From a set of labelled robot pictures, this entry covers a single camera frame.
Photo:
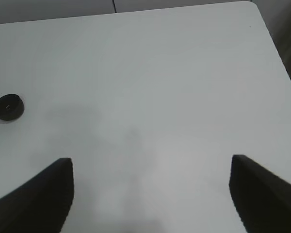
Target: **white tabletop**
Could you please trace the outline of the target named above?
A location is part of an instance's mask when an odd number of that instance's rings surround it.
[[[63,233],[244,233],[236,153],[291,182],[291,82],[246,1],[0,25],[8,93],[0,197],[71,157]]]

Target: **table surface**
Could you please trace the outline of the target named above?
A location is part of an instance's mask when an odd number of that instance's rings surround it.
[[[291,183],[291,82],[249,2],[0,25],[0,197],[71,157],[63,233],[244,233],[233,154]]]

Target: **black round object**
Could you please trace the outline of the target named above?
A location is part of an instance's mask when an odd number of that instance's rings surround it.
[[[19,118],[25,110],[24,102],[16,94],[8,94],[0,98],[0,119],[15,120]]]

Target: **white table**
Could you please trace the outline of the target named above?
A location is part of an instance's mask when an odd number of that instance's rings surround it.
[[[0,197],[71,157],[63,233],[244,233],[236,153],[291,182],[291,82],[249,2],[0,25],[8,93]]]

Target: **black puck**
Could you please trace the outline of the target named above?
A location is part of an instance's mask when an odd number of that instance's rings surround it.
[[[25,110],[24,102],[16,94],[8,94],[0,98],[0,119],[16,120]]]

